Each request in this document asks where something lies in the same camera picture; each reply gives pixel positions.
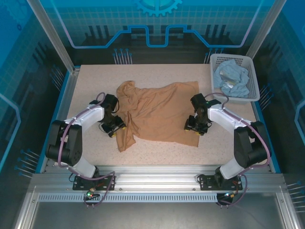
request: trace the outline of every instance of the light blue cloth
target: light blue cloth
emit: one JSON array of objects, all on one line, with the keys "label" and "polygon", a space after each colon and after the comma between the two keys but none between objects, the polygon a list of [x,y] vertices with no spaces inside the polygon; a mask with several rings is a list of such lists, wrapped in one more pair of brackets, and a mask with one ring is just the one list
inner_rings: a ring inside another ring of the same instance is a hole
[{"label": "light blue cloth", "polygon": [[247,98],[250,93],[246,87],[249,80],[248,70],[237,65],[234,59],[222,62],[213,78],[214,88],[220,88],[227,96]]}]

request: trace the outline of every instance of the laundry basket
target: laundry basket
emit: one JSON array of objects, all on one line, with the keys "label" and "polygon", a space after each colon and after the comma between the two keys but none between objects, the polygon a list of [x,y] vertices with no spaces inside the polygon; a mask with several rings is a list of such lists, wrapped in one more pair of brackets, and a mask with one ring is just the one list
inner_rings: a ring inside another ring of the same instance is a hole
[{"label": "laundry basket", "polygon": [[[249,81],[247,83],[247,88],[250,93],[248,98],[237,98],[237,97],[229,97],[230,103],[236,104],[245,104],[252,101],[258,101],[260,98],[259,88],[257,83],[257,78],[255,74],[254,64],[250,57],[248,56],[240,56],[240,55],[231,55],[231,54],[213,54],[211,55],[210,64],[211,64],[211,83],[212,83],[212,92],[221,92],[220,89],[214,88],[214,72],[217,69],[218,65],[227,60],[235,59],[236,64],[241,67],[244,67],[248,70]],[[226,101],[226,97],[220,95],[214,95],[214,98],[219,100],[220,102]]]}]

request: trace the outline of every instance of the speckled beige tabletop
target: speckled beige tabletop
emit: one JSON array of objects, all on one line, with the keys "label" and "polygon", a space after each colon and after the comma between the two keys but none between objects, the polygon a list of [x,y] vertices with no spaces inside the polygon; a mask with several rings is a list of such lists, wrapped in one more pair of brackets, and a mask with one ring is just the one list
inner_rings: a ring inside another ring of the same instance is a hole
[{"label": "speckled beige tabletop", "polygon": [[[116,89],[127,80],[135,81],[139,88],[198,81],[201,93],[211,92],[209,64],[82,65],[68,117],[85,109],[99,92],[116,95]],[[255,120],[250,103],[226,107]],[[200,137],[199,147],[135,140],[136,144],[120,153],[116,139],[109,138],[96,124],[83,136],[83,155],[94,165],[219,165],[233,157],[233,135],[216,123]]]}]

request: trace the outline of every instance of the gear logo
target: gear logo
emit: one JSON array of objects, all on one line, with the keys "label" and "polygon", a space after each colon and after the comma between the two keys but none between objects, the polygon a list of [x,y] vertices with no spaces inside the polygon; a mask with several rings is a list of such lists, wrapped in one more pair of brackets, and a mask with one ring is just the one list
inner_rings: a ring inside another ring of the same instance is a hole
[{"label": "gear logo", "polygon": [[156,17],[160,14],[165,16],[167,13],[172,13],[172,10],[177,9],[177,5],[181,3],[182,0],[135,0],[138,10]]},{"label": "gear logo", "polygon": [[0,0],[0,6],[5,6],[18,24],[21,24],[28,15],[26,0]]}]

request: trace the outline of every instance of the folded cloth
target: folded cloth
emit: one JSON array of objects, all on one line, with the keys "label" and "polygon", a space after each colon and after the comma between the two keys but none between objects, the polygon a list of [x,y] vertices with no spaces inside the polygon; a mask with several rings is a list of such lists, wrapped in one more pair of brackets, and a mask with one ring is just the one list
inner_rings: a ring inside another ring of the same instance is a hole
[{"label": "folded cloth", "polygon": [[117,89],[117,115],[127,128],[117,131],[120,152],[135,143],[133,135],[151,141],[177,142],[198,147],[199,136],[184,131],[189,115],[194,115],[190,99],[199,93],[198,82],[173,83],[163,88],[137,88],[133,81]]},{"label": "folded cloth", "polygon": [[248,70],[236,64],[234,59],[222,62],[214,72],[214,88],[221,88],[230,97],[247,98]]}]

